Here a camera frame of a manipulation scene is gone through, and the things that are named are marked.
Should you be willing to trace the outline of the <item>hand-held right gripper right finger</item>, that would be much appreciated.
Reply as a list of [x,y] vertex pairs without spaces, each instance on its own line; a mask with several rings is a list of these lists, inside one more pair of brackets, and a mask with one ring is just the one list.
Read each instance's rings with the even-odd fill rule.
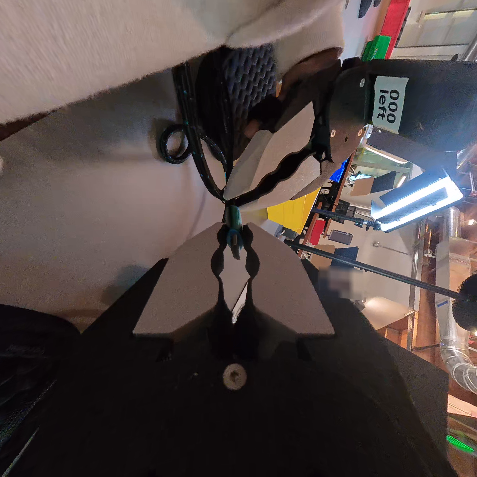
[[249,288],[257,310],[302,337],[332,337],[335,330],[298,255],[254,223],[247,259],[257,257]]

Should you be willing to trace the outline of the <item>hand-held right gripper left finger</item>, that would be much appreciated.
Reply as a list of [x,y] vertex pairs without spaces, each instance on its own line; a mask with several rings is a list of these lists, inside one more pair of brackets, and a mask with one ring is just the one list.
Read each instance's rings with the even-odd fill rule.
[[172,254],[134,326],[135,337],[184,341],[210,324],[216,306],[233,322],[220,278],[224,254],[218,234],[227,230],[213,224]]

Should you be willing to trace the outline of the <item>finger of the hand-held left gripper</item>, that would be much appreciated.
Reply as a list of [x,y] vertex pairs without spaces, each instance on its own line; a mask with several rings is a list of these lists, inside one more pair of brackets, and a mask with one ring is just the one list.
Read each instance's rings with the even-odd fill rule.
[[321,163],[315,157],[319,152],[301,150],[286,155],[256,187],[238,196],[239,209],[258,210],[292,199],[320,175]]
[[224,199],[236,199],[249,192],[286,155],[299,152],[307,146],[314,119],[313,103],[310,102],[276,133],[258,131],[236,161],[224,189]]

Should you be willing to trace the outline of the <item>yellow plastic bin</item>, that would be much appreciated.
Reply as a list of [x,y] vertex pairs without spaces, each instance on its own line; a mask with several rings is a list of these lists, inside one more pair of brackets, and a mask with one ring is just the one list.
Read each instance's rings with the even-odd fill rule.
[[318,188],[299,199],[289,200],[276,206],[267,207],[268,219],[301,234],[313,205],[318,197]]

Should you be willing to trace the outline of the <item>black braided cable green plugs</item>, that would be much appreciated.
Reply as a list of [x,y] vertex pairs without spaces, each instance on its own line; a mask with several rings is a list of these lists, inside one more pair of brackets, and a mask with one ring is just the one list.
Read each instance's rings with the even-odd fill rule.
[[172,76],[182,123],[168,126],[156,137],[157,151],[167,163],[174,165],[182,164],[192,157],[207,191],[225,206],[223,223],[229,229],[227,244],[231,249],[232,256],[239,260],[240,250],[243,247],[241,214],[237,206],[227,203],[224,198],[224,188],[219,188],[213,179],[202,142],[206,143],[213,158],[222,165],[225,182],[228,181],[232,171],[231,159],[223,148],[206,133],[199,113],[199,100],[191,64],[184,62],[174,67]]

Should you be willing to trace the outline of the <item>person's left forearm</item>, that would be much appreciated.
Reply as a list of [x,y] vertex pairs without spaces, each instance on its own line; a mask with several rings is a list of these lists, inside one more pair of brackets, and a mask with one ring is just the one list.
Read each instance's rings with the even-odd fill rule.
[[56,110],[222,46],[271,44],[278,76],[344,47],[345,1],[5,0],[1,124]]

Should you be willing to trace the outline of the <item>person's left hand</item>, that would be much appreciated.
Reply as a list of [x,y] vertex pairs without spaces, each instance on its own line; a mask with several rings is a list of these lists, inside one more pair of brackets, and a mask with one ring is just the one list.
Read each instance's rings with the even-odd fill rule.
[[333,47],[310,55],[289,68],[282,77],[278,99],[283,102],[292,87],[321,70],[331,67],[342,55],[343,47]]

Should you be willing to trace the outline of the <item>blue plastic bin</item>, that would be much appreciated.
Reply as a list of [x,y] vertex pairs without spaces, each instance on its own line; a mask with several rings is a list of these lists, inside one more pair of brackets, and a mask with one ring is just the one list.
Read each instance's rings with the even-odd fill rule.
[[347,170],[350,163],[352,163],[352,157],[349,157],[345,160],[341,166],[330,176],[330,182],[337,182],[339,183],[342,180],[342,177]]

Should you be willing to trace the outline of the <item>green plastic bin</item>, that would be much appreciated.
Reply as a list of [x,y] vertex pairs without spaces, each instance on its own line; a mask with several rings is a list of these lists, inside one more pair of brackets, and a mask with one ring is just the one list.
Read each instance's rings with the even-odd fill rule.
[[391,43],[391,37],[387,35],[376,35],[368,41],[364,47],[361,61],[368,62],[374,59],[385,59]]

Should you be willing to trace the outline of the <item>studio light panel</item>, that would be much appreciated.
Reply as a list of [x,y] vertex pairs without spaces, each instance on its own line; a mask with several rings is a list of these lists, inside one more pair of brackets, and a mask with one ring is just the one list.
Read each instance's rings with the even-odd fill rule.
[[463,198],[462,190],[445,172],[424,173],[372,201],[371,217],[388,233],[448,208]]

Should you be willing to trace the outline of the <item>black pole with fuzzy end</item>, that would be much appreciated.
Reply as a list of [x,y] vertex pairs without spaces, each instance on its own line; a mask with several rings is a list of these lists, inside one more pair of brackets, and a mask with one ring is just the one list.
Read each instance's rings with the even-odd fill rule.
[[445,296],[452,300],[452,310],[454,313],[455,322],[464,330],[475,332],[476,331],[476,310],[477,302],[476,295],[466,294],[460,291],[453,291],[439,287],[438,285],[426,283],[416,278],[404,276],[399,273],[388,271],[373,265],[365,264],[360,261],[349,259],[346,257],[337,256],[329,252],[316,249],[314,247],[306,246],[286,239],[284,243],[289,247],[295,247],[300,251],[323,257],[325,259],[336,260],[340,264],[350,266],[352,268],[359,269],[361,271],[367,271],[380,275],[382,277],[390,278],[395,281],[408,284],[410,287],[424,289],[435,295]]

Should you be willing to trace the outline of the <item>silver air duct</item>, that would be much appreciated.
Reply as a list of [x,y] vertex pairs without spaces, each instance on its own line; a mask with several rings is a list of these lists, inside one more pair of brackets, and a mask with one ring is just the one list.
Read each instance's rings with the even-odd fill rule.
[[[461,212],[444,212],[436,249],[436,285],[458,291],[461,283],[476,272],[476,242],[461,237]],[[477,393],[477,367],[469,355],[470,332],[460,327],[452,311],[453,300],[435,295],[440,355],[450,377],[463,389]]]

